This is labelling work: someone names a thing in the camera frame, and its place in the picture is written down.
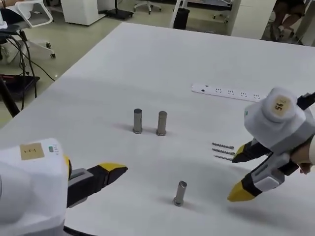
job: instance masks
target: power strip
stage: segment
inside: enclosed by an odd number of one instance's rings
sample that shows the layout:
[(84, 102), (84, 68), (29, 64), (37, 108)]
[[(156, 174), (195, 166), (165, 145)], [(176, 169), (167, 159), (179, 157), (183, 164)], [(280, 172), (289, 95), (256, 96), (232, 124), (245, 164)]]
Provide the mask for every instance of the power strip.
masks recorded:
[(261, 95), (256, 92), (248, 92), (231, 88), (211, 87), (208, 85), (201, 84), (193, 84), (191, 91), (207, 95), (244, 100), (249, 102), (259, 102), (261, 99), (264, 99), (266, 97), (265, 95)]

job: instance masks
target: number sticker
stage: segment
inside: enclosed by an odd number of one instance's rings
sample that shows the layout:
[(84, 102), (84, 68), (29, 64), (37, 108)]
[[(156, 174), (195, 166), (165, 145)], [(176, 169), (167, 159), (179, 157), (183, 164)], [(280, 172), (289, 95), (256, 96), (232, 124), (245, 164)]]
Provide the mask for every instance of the number sticker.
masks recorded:
[(20, 151), (23, 161), (43, 158), (45, 156), (41, 143), (20, 145)]
[(290, 99), (280, 95), (275, 99), (272, 111), (274, 114), (282, 117), (285, 114), (285, 112), (290, 108), (290, 106), (291, 106)]

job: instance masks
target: sleeve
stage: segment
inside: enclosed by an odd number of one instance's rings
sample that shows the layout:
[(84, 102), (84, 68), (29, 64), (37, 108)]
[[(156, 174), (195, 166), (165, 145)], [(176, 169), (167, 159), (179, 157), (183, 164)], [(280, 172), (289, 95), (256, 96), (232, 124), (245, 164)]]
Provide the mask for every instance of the sleeve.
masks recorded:
[(309, 150), (310, 161), (313, 165), (315, 165), (315, 138), (312, 138)]

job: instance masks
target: trash bin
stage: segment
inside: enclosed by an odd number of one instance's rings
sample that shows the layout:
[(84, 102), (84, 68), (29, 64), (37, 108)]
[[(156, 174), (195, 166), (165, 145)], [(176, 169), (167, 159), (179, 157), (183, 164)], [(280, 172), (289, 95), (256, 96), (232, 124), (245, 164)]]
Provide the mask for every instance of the trash bin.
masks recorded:
[(189, 12), (190, 11), (186, 8), (178, 8), (178, 12), (173, 25), (174, 29), (186, 29)]

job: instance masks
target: white cabinet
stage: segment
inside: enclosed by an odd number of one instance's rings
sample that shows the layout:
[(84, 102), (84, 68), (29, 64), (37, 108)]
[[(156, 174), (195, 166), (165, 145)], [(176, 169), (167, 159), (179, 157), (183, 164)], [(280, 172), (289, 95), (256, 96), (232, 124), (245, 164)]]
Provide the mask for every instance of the white cabinet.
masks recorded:
[(98, 13), (97, 0), (61, 0), (61, 4), (68, 23), (89, 26), (104, 17)]
[(235, 0), (228, 21), (228, 35), (261, 39), (276, 0)]

